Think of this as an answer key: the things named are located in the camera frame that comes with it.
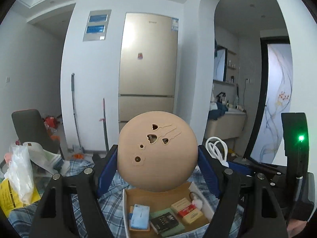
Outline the person's hand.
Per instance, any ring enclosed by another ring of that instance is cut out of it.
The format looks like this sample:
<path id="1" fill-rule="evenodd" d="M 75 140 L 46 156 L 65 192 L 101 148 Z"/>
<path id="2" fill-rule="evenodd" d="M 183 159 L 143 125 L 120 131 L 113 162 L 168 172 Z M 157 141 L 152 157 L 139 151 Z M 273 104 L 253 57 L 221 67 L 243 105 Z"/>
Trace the person's hand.
<path id="1" fill-rule="evenodd" d="M 288 237 L 316 237 L 316 220 L 291 219 L 287 226 Z"/>

